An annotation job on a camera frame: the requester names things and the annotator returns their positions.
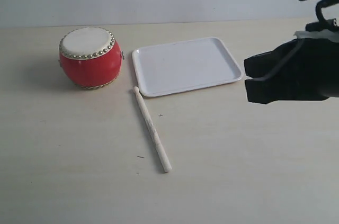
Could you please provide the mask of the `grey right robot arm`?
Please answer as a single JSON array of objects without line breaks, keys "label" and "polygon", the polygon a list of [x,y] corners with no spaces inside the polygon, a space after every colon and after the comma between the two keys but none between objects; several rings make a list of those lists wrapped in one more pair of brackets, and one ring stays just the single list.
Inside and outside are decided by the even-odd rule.
[{"label": "grey right robot arm", "polygon": [[326,19],[324,8],[338,0],[319,0],[317,21],[272,51],[244,60],[247,100],[323,101],[338,97],[338,19]]}]

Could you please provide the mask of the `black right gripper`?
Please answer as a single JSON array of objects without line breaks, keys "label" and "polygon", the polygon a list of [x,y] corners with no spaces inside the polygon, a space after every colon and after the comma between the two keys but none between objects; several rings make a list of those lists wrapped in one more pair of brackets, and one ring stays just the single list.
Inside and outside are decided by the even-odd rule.
[{"label": "black right gripper", "polygon": [[[249,102],[269,104],[338,98],[338,32],[296,31],[295,36],[296,39],[271,51],[244,60],[245,74],[249,77],[245,80]],[[299,48],[298,58],[293,62],[296,72],[268,73],[295,48]]]}]

